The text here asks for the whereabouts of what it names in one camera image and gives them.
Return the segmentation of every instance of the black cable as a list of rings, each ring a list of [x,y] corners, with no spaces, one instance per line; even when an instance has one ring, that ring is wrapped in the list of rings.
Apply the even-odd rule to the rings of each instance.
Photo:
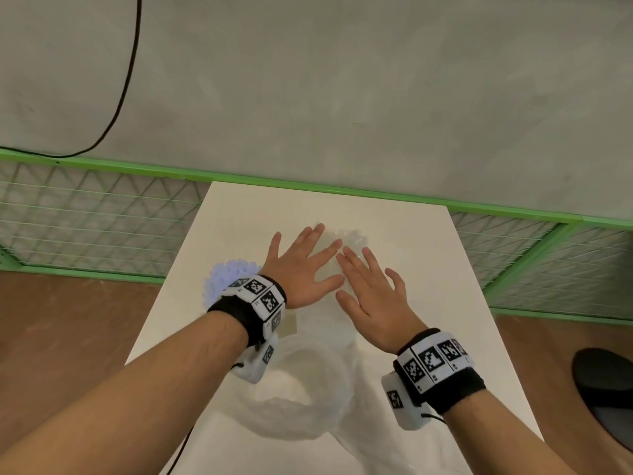
[[[30,150],[22,150],[21,148],[6,147],[2,145],[0,145],[0,149],[17,151],[19,153],[25,153],[27,155],[43,156],[46,158],[72,158],[74,156],[79,156],[79,155],[83,155],[84,153],[88,153],[89,151],[97,148],[99,143],[103,142],[103,139],[112,129],[112,127],[115,125],[116,120],[118,119],[118,116],[121,113],[123,102],[125,101],[125,95],[127,95],[127,90],[130,87],[130,81],[132,79],[132,71],[134,70],[134,63],[136,62],[136,52],[138,51],[138,39],[140,38],[140,14],[142,12],[142,5],[143,5],[143,0],[136,0],[136,24],[134,26],[134,42],[132,44],[132,54],[130,55],[130,64],[128,65],[128,68],[127,68],[125,83],[123,84],[123,91],[121,92],[119,103],[116,106],[115,114],[112,117],[112,120],[110,120],[110,123],[108,123],[105,131],[99,137],[99,139],[95,143],[93,143],[90,147],[84,150],[80,150],[76,153],[71,153],[70,155],[47,155],[46,153],[40,153],[37,151],[30,151]]]
[[[435,415],[431,415],[431,414],[420,414],[420,416],[423,419],[435,419],[435,420],[439,420],[441,423],[443,423],[444,425],[446,425],[446,422],[444,421],[443,418],[440,417],[436,417]]]
[[[185,441],[182,442],[182,445],[180,446],[180,450],[178,451],[178,455],[176,455],[176,458],[173,461],[173,463],[171,464],[171,467],[169,468],[169,470],[168,470],[166,475],[170,475],[171,472],[173,471],[173,468],[176,466],[176,463],[178,463],[178,459],[180,458],[180,455],[182,455],[182,450],[185,449],[185,445],[189,441],[189,436],[191,435],[191,432],[194,431],[194,427],[191,427],[191,430],[189,430],[189,433],[187,433],[187,436],[185,437]]]

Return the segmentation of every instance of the concrete wall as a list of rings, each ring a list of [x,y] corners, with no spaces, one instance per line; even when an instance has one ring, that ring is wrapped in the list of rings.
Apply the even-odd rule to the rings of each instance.
[[[91,144],[136,0],[0,0],[0,144]],[[633,218],[633,0],[145,0],[91,156]]]

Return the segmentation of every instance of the wristband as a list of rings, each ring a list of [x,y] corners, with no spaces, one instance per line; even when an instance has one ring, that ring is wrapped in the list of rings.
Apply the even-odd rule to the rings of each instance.
[[[462,345],[438,329],[413,337],[398,352],[394,370],[414,406],[428,403],[438,414],[486,388]]]
[[[277,282],[254,275],[233,282],[220,294],[209,311],[223,311],[242,324],[248,346],[270,339],[286,314],[286,293]]]

